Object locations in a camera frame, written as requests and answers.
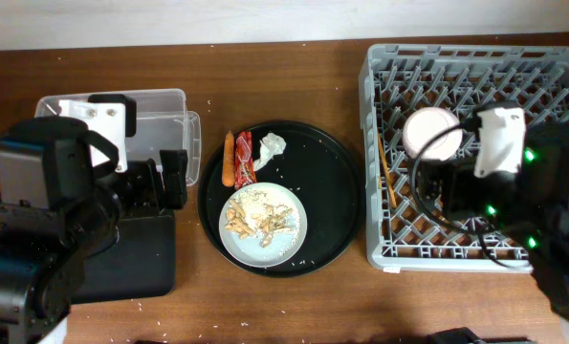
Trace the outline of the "orange carrot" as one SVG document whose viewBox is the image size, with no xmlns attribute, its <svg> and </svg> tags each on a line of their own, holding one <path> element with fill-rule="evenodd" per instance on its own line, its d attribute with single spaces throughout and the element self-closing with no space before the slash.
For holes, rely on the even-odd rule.
<svg viewBox="0 0 569 344">
<path fill-rule="evenodd" d="M 232 131 L 228 131 L 225 136 L 223 149 L 222 184 L 232 187 L 235 184 L 234 175 L 234 145 L 235 138 Z"/>
</svg>

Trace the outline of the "red snack wrapper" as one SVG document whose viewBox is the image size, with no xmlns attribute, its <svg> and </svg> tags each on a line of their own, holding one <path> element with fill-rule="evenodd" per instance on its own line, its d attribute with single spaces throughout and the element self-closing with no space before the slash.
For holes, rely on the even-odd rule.
<svg viewBox="0 0 569 344">
<path fill-rule="evenodd" d="M 256 183 L 252 149 L 252 132 L 240 132 L 235 141 L 234 187 L 236 190 L 249 184 Z"/>
</svg>

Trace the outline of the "wooden chopstick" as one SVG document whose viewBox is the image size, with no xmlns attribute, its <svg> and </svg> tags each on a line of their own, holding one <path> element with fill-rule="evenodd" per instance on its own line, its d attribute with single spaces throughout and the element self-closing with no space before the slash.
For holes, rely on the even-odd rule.
<svg viewBox="0 0 569 344">
<path fill-rule="evenodd" d="M 385 156 L 385 152 L 384 152 L 384 148 L 383 148 L 383 139 L 382 139 L 381 135 L 378 135 L 378 145 L 379 145 L 380 160 L 381 160 L 383 173 L 384 173 L 384 180 L 385 180 L 386 189 L 388 192 L 388 203 L 389 203 L 390 208 L 392 210 L 395 210 L 397 208 L 396 196 L 395 196 L 394 189 L 392 186 L 392 181 L 390 179 L 389 168 L 388 168 L 388 164 L 387 164 L 387 160 L 386 160 L 386 156 Z"/>
</svg>

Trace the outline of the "white pink bowl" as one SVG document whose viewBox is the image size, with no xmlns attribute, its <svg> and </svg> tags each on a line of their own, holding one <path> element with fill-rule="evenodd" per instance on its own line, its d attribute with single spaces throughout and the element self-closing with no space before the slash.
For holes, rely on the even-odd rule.
<svg viewBox="0 0 569 344">
<path fill-rule="evenodd" d="M 460 123 L 449 110 L 425 107 L 415 111 L 405 122 L 403 146 L 406 153 L 415 159 L 423 146 L 443 131 Z M 462 131 L 455 130 L 435 141 L 425 151 L 425 160 L 445 161 L 453 157 L 462 143 Z"/>
</svg>

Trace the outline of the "white tissue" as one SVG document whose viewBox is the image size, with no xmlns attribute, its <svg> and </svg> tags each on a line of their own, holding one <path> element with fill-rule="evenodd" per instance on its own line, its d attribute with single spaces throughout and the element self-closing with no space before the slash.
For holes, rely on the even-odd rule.
<svg viewBox="0 0 569 344">
<path fill-rule="evenodd" d="M 276 155 L 284 153 L 286 141 L 274 133 L 269 133 L 260 141 L 259 159 L 253 162 L 253 170 L 258 171 Z"/>
</svg>

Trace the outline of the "grey plate with food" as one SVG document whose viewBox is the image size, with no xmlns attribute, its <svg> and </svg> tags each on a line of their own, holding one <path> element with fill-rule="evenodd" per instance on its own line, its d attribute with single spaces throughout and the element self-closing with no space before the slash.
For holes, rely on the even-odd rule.
<svg viewBox="0 0 569 344">
<path fill-rule="evenodd" d="M 217 225 L 221 242 L 234 261 L 258 269 L 289 261 L 308 232 L 300 199 L 275 183 L 250 184 L 228 196 Z"/>
</svg>

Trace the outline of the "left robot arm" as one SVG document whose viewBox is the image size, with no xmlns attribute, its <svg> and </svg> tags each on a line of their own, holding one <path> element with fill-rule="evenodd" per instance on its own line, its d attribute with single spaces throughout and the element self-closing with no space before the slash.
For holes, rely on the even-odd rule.
<svg viewBox="0 0 569 344">
<path fill-rule="evenodd" d="M 0 140 L 0 343 L 60 343 L 71 307 L 169 293 L 183 150 L 117 171 L 117 147 L 75 118 Z"/>
</svg>

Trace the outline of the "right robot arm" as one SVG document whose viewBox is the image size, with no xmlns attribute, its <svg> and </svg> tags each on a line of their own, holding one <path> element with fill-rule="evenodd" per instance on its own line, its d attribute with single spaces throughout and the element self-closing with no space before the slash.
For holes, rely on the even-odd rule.
<svg viewBox="0 0 569 344">
<path fill-rule="evenodd" d="M 500 232 L 528 253 L 537 287 L 559 316 L 569 342 L 569 123 L 532 127 L 515 172 L 473 174 L 476 158 L 416 160 L 409 182 L 417 207 L 432 221 L 482 240 Z"/>
</svg>

